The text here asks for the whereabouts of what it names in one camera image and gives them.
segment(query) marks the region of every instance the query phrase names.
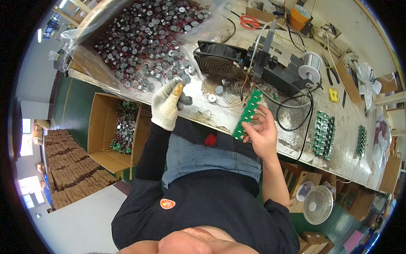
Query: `hand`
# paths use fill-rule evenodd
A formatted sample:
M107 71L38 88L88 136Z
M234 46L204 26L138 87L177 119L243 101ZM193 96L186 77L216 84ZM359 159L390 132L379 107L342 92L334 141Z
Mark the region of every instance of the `hand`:
M179 98L185 97L184 84L179 81L171 81L161 87L152 96L152 119L151 121L165 130L173 131L175 128L178 110L183 109Z
M263 160L266 160L276 155L278 129L276 128L271 111L262 105L259 105L258 109L265 116L255 114L253 120L258 120L260 124L250 125L247 122L241 123L246 132L243 142L247 143L251 139L255 153Z

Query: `fan grille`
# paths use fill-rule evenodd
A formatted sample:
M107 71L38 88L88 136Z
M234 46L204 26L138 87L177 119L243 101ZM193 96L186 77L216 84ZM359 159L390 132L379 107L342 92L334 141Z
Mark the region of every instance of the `fan grille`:
M311 212L309 205L315 202L316 209ZM304 218L313 225L323 223L331 214L333 210L333 196L328 188L325 186L316 186L312 188L304 200L303 214Z
M217 56L200 57L197 64L202 72L210 75L221 75L224 78L238 78L242 74L238 65Z

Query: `black fan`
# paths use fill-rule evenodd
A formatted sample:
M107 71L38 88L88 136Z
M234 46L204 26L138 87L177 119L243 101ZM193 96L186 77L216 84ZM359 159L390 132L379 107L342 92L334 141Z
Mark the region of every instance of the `black fan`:
M210 41L198 41L197 43L200 52L195 51L193 56L202 73L228 80L242 77L247 50Z

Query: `nose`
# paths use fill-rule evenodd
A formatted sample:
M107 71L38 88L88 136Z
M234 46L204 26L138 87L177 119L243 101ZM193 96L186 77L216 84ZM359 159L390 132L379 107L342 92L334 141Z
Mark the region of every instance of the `nose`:
M175 231L162 238L158 251L162 254L212 254L208 244L183 231Z

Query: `white work glove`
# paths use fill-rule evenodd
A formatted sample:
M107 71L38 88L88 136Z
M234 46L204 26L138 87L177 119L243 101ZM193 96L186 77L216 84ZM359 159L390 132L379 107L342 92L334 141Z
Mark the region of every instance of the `white work glove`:
M184 84L180 81L166 83L152 96L151 121L165 130L173 131L175 128L178 110L183 109L182 101Z

